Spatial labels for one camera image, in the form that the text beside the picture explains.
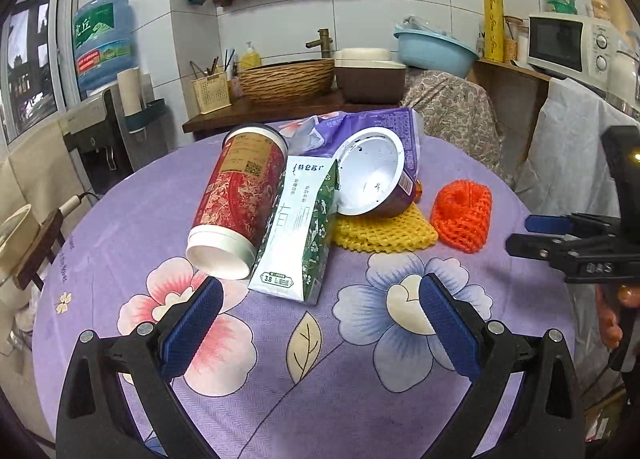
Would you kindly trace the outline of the right hand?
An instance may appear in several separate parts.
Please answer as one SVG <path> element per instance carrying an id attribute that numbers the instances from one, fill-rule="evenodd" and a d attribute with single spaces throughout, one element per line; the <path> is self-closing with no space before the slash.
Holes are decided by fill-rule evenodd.
<path id="1" fill-rule="evenodd" d="M 610 303 L 601 285 L 596 286 L 596 307 L 599 321 L 600 339 L 608 349 L 620 346 L 624 332 L 620 327 L 617 312 L 621 307 L 638 309 L 640 292 L 638 286 L 619 286 L 616 290 L 616 301 Z"/>

